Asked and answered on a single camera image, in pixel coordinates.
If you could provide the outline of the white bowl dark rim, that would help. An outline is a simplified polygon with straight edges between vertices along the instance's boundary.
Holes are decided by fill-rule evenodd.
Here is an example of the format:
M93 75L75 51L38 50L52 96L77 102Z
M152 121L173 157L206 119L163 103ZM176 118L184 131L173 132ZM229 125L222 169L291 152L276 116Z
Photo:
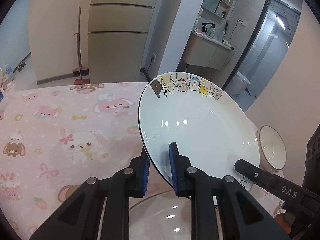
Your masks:
M271 126L262 126L257 131L260 166L269 172L281 171L287 161L285 144L280 134Z

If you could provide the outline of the white plate life lettering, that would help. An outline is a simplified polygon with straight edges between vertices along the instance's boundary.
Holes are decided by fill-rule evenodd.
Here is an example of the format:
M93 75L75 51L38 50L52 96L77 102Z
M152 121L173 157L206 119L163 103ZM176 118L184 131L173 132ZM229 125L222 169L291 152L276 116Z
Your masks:
M176 197L154 170L146 196L129 202L129 239L191 239L191 200Z

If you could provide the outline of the white plate cartoon rim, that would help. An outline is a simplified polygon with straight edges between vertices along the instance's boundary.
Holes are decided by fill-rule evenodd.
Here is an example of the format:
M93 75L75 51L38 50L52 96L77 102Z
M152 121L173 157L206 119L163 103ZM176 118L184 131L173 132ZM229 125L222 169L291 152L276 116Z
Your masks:
M138 104L144 148L157 172L172 184L169 145L206 174L233 176L246 190L253 183L236 172L239 159L258 166L259 147L250 120L220 87L197 75L170 72L150 81Z

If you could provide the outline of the pink cartoon tablecloth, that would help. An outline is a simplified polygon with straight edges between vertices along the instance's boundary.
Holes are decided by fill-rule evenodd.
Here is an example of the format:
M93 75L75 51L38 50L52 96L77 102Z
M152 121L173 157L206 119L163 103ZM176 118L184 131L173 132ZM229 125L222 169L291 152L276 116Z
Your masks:
M1 210L21 239L88 178L109 178L145 150L138 104L148 83L5 93Z

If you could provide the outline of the white toilet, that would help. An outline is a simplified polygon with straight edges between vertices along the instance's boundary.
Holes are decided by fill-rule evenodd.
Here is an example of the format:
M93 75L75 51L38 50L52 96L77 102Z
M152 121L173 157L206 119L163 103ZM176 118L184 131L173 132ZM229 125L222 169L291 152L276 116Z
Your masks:
M236 74L231 79L229 85L227 86L226 92L229 95L236 96L242 93L250 84L251 82L248 80L247 77L245 77L240 72L236 72Z

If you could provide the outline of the red dustpan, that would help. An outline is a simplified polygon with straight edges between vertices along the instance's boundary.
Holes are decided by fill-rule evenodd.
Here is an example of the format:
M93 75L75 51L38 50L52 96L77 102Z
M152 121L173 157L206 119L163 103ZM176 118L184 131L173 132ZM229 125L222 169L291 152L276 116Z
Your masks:
M73 69L73 76L76 78L74 81L74 85L90 84L88 67L78 67Z

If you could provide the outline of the stack of books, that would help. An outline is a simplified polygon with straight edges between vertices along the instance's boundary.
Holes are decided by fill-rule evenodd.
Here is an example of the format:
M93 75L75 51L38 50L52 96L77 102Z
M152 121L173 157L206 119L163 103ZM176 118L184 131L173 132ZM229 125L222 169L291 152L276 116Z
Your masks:
M1 100L4 98L4 94L14 87L15 77L12 68L9 65L5 65L1 68Z

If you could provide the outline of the white hair dryer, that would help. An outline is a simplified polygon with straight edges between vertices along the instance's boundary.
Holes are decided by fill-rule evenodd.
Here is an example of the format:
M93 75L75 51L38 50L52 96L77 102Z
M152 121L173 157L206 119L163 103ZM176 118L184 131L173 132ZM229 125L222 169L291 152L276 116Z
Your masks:
M233 47L228 41L222 40L221 42L222 42L225 46L227 46L228 48L230 48L231 50L234 49L234 47Z

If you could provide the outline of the bathroom vanity cabinet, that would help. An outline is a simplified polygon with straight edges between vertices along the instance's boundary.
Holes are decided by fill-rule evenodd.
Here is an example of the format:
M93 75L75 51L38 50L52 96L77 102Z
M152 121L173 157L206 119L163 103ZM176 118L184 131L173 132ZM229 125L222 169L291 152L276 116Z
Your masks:
M185 46L182 60L188 65L221 70L232 52L233 50L222 42L192 32Z

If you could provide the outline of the black faucet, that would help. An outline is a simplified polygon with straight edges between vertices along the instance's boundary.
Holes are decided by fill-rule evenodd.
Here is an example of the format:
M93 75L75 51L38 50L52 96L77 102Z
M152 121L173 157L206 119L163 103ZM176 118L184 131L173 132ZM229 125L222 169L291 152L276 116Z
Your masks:
M202 23L201 31L202 31L203 33L207 33L207 31L208 31L210 28L215 28L215 24L214 24L214 23L211 23L211 22Z

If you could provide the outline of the beige three-door refrigerator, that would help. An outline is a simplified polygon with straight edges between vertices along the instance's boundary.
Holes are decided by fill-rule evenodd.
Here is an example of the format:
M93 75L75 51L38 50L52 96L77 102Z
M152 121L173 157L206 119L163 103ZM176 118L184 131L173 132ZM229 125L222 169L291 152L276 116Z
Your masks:
M157 0L91 0L88 68L92 83L136 82Z

